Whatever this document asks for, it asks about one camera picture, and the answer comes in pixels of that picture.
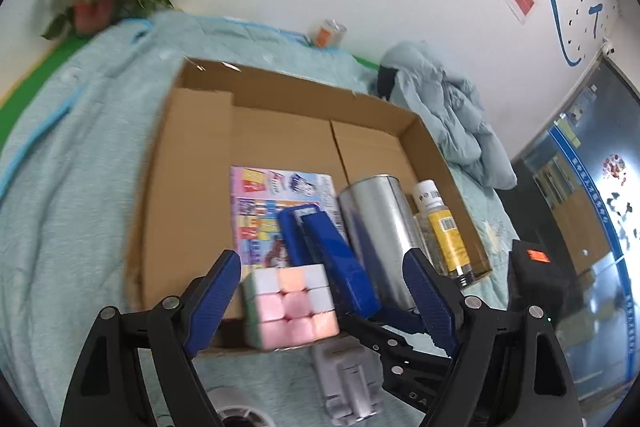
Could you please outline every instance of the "white cube tile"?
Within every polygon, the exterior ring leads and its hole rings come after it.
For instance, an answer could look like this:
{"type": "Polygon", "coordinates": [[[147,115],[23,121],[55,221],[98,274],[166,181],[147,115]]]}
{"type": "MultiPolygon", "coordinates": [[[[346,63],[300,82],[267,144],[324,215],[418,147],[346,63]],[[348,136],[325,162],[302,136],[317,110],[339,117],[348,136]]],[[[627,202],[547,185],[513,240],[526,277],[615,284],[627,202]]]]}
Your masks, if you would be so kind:
{"type": "Polygon", "coordinates": [[[334,299],[328,286],[309,290],[308,296],[311,303],[311,311],[314,314],[330,312],[334,309],[334,299]]]}
{"type": "Polygon", "coordinates": [[[326,279],[326,272],[322,264],[307,264],[302,267],[305,271],[305,283],[308,290],[329,286],[326,279]]]}
{"type": "Polygon", "coordinates": [[[258,268],[253,270],[242,282],[244,297],[250,300],[256,295],[278,293],[280,291],[280,280],[276,270],[277,268],[258,268]]]}

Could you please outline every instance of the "white bottle cap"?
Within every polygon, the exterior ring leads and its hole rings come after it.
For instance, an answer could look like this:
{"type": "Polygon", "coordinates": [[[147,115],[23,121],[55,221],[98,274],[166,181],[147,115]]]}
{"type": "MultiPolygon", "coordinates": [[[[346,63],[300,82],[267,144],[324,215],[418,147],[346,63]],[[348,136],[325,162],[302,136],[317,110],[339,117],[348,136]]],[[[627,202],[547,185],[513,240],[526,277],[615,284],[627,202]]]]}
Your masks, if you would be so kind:
{"type": "Polygon", "coordinates": [[[428,214],[432,208],[444,204],[433,180],[425,180],[415,185],[413,196],[418,212],[423,214],[428,214]]]}

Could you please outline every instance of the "yellow bottle label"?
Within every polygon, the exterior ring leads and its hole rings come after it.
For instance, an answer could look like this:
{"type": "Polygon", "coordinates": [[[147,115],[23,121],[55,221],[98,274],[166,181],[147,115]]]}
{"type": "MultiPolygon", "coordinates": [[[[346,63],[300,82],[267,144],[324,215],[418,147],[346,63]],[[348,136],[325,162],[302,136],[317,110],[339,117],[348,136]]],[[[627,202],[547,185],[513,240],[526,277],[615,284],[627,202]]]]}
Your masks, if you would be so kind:
{"type": "Polygon", "coordinates": [[[429,214],[429,221],[442,249],[442,256],[447,264],[447,270],[453,271],[458,266],[469,264],[469,256],[466,254],[465,244],[462,242],[456,222],[451,216],[451,211],[439,210],[429,214]]]}

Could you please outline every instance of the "metal can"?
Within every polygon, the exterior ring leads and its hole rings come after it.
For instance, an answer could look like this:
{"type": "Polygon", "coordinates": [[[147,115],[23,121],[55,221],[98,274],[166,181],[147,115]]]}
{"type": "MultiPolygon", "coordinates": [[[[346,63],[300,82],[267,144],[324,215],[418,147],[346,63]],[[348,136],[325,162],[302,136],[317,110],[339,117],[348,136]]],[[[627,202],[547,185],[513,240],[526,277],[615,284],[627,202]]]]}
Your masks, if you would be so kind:
{"type": "Polygon", "coordinates": [[[332,19],[325,20],[313,39],[316,48],[337,48],[347,28],[332,19]]]}
{"type": "Polygon", "coordinates": [[[400,182],[379,174],[349,185],[338,196],[351,247],[386,305],[411,311],[414,300],[402,276],[402,259],[411,248],[424,252],[400,182]]]}

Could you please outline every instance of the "light blue comforter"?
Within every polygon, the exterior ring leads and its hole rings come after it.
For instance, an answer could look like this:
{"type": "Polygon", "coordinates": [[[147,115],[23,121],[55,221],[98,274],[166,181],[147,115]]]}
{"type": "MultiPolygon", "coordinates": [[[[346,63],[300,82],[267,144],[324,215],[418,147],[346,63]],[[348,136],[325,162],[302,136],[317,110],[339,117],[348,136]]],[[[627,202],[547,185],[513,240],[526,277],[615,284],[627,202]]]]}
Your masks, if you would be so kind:
{"type": "Polygon", "coordinates": [[[444,64],[426,42],[400,42],[380,65],[398,70],[390,101],[420,115],[447,162],[461,166],[482,187],[516,186],[509,157],[466,76],[444,64]]]}
{"type": "MultiPolygon", "coordinates": [[[[127,310],[123,251],[138,170],[184,57],[282,71],[356,92],[367,92],[374,77],[351,55],[308,48],[272,28],[164,12],[109,29],[49,79],[0,155],[0,369],[39,427],[59,425],[98,311],[127,310]]],[[[513,227],[504,225],[508,218],[493,190],[455,167],[452,172],[488,249],[495,241],[482,235],[484,222],[501,223],[504,242],[490,254],[494,274],[470,293],[504,307],[513,227]]],[[[436,351],[426,335],[417,344],[436,351]]],[[[206,389],[245,387],[278,427],[330,425],[307,349],[198,357],[194,365],[206,389]]],[[[160,424],[167,425],[148,357],[143,366],[160,424]]],[[[390,395],[384,400],[370,427],[418,424],[420,413],[390,395]]]]}

